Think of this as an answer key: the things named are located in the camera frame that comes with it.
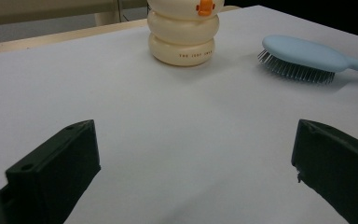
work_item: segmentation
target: orange beak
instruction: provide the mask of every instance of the orange beak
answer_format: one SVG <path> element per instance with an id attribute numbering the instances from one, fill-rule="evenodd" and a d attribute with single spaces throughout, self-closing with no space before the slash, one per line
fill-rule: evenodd
<path id="1" fill-rule="evenodd" d="M 200 0 L 200 4 L 197 5 L 196 10 L 199 12 L 199 16 L 209 16 L 214 10 L 213 0 Z"/>

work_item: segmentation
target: ribbed bottle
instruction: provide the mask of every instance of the ribbed bottle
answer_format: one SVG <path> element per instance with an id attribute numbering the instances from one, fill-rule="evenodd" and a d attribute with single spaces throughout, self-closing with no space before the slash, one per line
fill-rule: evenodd
<path id="1" fill-rule="evenodd" d="M 150 29 L 148 45 L 160 61 L 192 66 L 208 61 L 214 53 L 219 29 L 217 13 L 224 0 L 147 0 Z"/>

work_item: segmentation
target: gray floor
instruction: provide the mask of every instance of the gray floor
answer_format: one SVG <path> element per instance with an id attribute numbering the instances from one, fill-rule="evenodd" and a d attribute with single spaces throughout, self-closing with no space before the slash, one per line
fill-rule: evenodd
<path id="1" fill-rule="evenodd" d="M 122 21 L 134 21 L 147 17 L 147 8 L 132 8 L 123 11 Z M 45 21 L 30 21 L 0 25 L 0 42 L 51 35 L 95 26 L 94 15 L 84 15 Z"/>

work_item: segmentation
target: white tabletop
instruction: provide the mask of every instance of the white tabletop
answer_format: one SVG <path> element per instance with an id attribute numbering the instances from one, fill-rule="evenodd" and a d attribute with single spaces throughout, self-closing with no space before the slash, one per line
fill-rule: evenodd
<path id="1" fill-rule="evenodd" d="M 256 56 L 264 36 L 291 35 L 358 57 L 358 36 L 265 7 L 219 17 L 195 67 L 153 58 L 147 27 L 0 53 L 0 188 L 28 152 L 94 119 L 102 170 L 66 224 L 347 223 L 290 160 L 299 119 L 358 138 L 358 72 L 303 84 Z"/>

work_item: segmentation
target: hairbrush bristles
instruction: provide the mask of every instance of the hairbrush bristles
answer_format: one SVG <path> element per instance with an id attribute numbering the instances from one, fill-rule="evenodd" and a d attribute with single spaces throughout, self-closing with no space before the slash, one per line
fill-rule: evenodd
<path id="1" fill-rule="evenodd" d="M 334 72 L 326 72 L 324 70 L 286 62 L 273 56 L 266 49 L 261 51 L 257 58 L 273 73 L 293 80 L 328 84 L 333 81 L 335 74 Z"/>

